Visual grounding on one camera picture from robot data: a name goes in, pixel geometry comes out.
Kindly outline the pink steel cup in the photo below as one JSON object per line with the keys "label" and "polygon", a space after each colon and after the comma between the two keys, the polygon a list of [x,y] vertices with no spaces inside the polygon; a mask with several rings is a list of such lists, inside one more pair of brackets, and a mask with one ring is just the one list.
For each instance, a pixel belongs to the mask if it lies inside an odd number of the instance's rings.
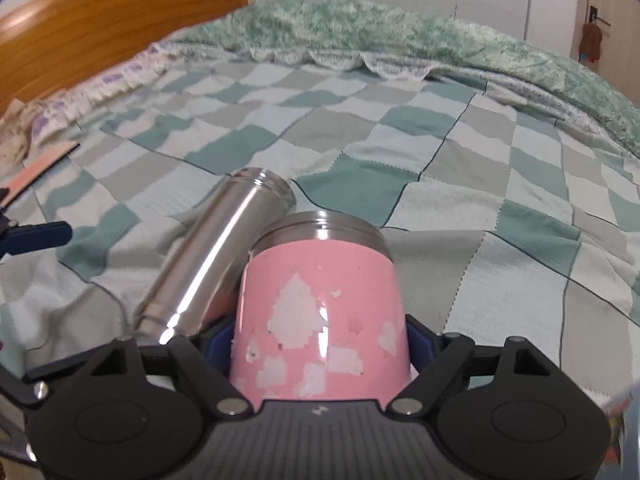
{"label": "pink steel cup", "polygon": [[267,400],[375,400],[410,382],[405,311],[381,232],[334,211],[291,214],[250,251],[230,382]]}

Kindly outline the silver steel thermos bottle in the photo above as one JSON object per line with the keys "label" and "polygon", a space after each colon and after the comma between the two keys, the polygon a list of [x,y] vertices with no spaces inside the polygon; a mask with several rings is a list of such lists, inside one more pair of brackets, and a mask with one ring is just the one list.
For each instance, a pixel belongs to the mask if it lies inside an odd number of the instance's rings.
{"label": "silver steel thermos bottle", "polygon": [[233,312],[250,248],[295,204],[288,181],[267,169],[226,177],[142,301],[134,336],[167,344]]}

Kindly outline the green grey checkered blanket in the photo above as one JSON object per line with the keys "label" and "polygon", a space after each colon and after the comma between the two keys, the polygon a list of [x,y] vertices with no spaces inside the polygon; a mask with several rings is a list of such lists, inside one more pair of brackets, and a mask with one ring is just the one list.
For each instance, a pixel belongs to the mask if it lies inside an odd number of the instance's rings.
{"label": "green grey checkered blanket", "polygon": [[638,159],[493,84],[181,64],[65,135],[77,150],[9,211],[74,230],[2,261],[15,374],[121,335],[218,182],[259,167],[299,210],[381,228],[405,309],[434,332],[524,336],[599,401],[639,378]]}

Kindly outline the blue black gripper tool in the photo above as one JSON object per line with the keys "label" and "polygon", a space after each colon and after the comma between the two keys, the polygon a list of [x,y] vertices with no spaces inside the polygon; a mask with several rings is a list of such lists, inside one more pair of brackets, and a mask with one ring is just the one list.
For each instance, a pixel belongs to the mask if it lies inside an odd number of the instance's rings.
{"label": "blue black gripper tool", "polygon": [[0,258],[62,247],[72,237],[73,229],[65,221],[20,226],[6,216],[6,207],[1,207]]}

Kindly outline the pink flat board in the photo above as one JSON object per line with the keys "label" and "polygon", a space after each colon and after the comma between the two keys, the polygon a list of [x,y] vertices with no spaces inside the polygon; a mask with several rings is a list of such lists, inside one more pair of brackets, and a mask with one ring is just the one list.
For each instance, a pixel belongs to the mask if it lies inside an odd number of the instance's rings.
{"label": "pink flat board", "polygon": [[7,184],[1,185],[1,208],[8,208],[9,204],[27,190],[35,180],[42,177],[65,156],[75,151],[78,146],[77,141],[64,141],[51,145],[42,151]]}

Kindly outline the white purple patterned pillow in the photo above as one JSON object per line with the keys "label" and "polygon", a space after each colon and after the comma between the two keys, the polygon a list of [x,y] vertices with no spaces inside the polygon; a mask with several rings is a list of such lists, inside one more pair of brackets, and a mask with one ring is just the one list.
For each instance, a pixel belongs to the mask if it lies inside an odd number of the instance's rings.
{"label": "white purple patterned pillow", "polygon": [[145,86],[166,72],[171,54],[159,44],[135,55],[126,62],[104,70],[77,86],[60,90],[47,98],[34,101],[38,114],[30,126],[30,140],[39,146],[55,133],[68,128],[97,106]]}

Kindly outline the green floral quilt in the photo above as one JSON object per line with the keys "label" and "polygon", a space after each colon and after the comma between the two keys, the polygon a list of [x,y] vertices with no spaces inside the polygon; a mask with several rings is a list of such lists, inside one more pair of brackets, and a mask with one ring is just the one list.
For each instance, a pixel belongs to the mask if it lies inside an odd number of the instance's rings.
{"label": "green floral quilt", "polygon": [[465,20],[367,0],[267,0],[168,39],[285,64],[365,65],[387,78],[433,72],[485,79],[639,153],[639,109],[622,92],[571,58]]}

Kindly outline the wooden headboard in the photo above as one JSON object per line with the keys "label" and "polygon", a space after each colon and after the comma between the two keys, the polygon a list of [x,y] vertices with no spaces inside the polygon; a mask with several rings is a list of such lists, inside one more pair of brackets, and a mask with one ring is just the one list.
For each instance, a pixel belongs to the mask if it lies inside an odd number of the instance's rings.
{"label": "wooden headboard", "polygon": [[69,89],[248,0],[32,0],[1,19],[1,105]]}

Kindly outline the brown hanging cloth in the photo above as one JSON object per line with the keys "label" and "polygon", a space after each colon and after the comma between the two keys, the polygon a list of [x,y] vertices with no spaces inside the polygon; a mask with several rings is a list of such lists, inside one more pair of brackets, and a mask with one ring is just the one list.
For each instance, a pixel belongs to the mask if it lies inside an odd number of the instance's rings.
{"label": "brown hanging cloth", "polygon": [[582,36],[578,47],[582,62],[597,63],[601,57],[602,30],[597,23],[589,22],[582,26]]}

